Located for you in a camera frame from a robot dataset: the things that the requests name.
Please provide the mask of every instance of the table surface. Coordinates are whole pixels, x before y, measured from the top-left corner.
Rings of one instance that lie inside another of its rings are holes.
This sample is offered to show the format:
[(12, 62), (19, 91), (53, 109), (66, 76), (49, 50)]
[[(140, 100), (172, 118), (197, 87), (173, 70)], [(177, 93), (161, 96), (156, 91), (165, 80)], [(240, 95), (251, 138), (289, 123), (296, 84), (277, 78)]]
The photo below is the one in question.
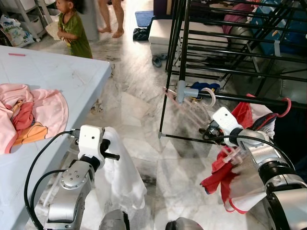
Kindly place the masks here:
[[(9, 53), (26, 56), (10, 56)], [(0, 83), (24, 83), (31, 90), (60, 90), (69, 108), (66, 130), (80, 127), (110, 75), (111, 66), (106, 61), (0, 46)], [(24, 182), (35, 156), (48, 141), (16, 146), (11, 154), (0, 155), (1, 229), (24, 229), (29, 219), (24, 206)], [(45, 150), (31, 175), (29, 195), (45, 172), (59, 167), (69, 144), (68, 136), (64, 135)], [(37, 197), (46, 186), (42, 185)]]

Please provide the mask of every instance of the pink towel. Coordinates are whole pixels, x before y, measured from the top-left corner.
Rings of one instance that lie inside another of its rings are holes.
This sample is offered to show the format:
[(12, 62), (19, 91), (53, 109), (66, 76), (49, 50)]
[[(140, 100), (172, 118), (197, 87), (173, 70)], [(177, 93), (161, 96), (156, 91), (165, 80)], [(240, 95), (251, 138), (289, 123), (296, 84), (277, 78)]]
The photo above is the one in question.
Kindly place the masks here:
[(32, 90), (0, 84), (0, 154), (13, 145), (50, 138), (64, 131), (68, 106), (58, 90)]

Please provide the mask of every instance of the black cable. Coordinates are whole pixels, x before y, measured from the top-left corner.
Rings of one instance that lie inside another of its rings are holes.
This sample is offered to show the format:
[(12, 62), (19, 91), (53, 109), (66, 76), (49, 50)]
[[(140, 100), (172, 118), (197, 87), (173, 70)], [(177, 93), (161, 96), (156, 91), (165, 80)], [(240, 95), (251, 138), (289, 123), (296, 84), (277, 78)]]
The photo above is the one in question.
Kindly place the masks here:
[(33, 189), (33, 192), (32, 192), (32, 195), (31, 195), (31, 200), (30, 200), (30, 207), (32, 209), (32, 211), (34, 212), (34, 198), (35, 198), (35, 194), (36, 194), (36, 191), (38, 189), (38, 186), (40, 185), (40, 183), (42, 182), (42, 180), (49, 176), (50, 174), (54, 174), (54, 173), (62, 173), (66, 171), (65, 169), (59, 169), (59, 170), (53, 170), (53, 171), (50, 171), (50, 172), (47, 172), (46, 174), (44, 174), (36, 183), (34, 189)]
[(58, 134), (56, 134), (43, 148), (42, 150), (40, 150), (40, 152), (37, 154), (37, 156), (35, 157), (34, 161), (32, 162), (27, 178), (25, 180), (24, 183), (24, 204), (25, 204), (25, 208), (27, 209), (27, 212), (33, 222), (33, 224), (35, 225), (36, 229), (38, 230), (42, 230), (44, 227), (43, 225), (39, 222), (35, 212), (32, 211), (30, 204), (29, 204), (29, 200), (28, 200), (28, 186), (29, 186), (29, 181), (30, 181), (30, 176), (32, 173), (32, 170), (38, 160), (38, 158), (42, 155), (42, 153), (46, 150), (46, 148), (59, 136), (63, 135), (63, 134), (72, 134), (72, 131), (64, 131), (64, 132), (60, 132)]
[(295, 170), (294, 165), (292, 164), (292, 162), (290, 161), (290, 159), (288, 158), (288, 156), (284, 153), (284, 151), (282, 151), (279, 147), (277, 147), (275, 144), (270, 143), (266, 140), (262, 140), (260, 138), (254, 138), (254, 137), (249, 137), (249, 136), (241, 136), (241, 135), (227, 135), (227, 136), (218, 136), (218, 137), (213, 137), (213, 138), (207, 138), (205, 140), (220, 140), (220, 139), (224, 139), (224, 138), (242, 138), (242, 139), (250, 139), (250, 140), (256, 140), (259, 141), (261, 143), (270, 145), (271, 147), (275, 148), (277, 151), (280, 152), (280, 154), (282, 154), (282, 156), (286, 159), (286, 161), (288, 161), (288, 164), (290, 165), (290, 167), (292, 169)]

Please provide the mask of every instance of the marble floor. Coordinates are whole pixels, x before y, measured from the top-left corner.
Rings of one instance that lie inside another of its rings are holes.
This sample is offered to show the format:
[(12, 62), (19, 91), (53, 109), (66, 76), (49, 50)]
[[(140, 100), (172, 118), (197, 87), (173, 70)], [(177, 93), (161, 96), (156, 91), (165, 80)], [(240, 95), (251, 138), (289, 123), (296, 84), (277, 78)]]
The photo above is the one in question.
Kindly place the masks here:
[[(111, 34), (102, 34), (99, 41), (90, 43), (94, 58), (109, 61), (113, 71), (84, 123), (111, 126), (117, 130), (147, 187), (145, 208), (128, 213), (130, 229), (164, 230), (168, 221), (178, 217), (193, 219), (205, 230), (268, 229), (261, 204), (245, 215), (227, 213), (219, 192), (206, 195), (199, 186), (204, 178), (211, 175), (211, 164), (219, 152), (218, 146), (158, 138), (163, 105), (162, 87), (166, 83), (164, 66), (153, 67), (148, 42), (132, 40), (132, 31), (137, 27), (134, 12), (152, 10), (153, 0), (125, 0), (122, 5), (125, 11), (125, 34), (119, 39), (113, 39)], [(116, 19), (110, 8), (115, 30)], [(63, 42), (46, 36), (40, 43), (27, 48), (68, 54), (65, 46)], [(221, 105), (229, 108), (234, 106), (218, 102), (209, 109), (208, 114), (211, 115)], [(187, 121), (171, 103), (167, 104), (163, 132), (200, 138), (197, 127)], [(75, 155), (67, 154), (63, 164), (69, 164), (73, 158)], [(42, 203), (54, 179), (50, 180), (36, 207), (42, 222), (47, 215), (47, 208), (42, 207)], [(111, 202), (101, 204), (102, 196), (103, 191), (99, 187), (88, 196), (82, 230), (97, 230), (103, 214), (117, 208)], [(25, 229), (34, 229), (30, 221)]]

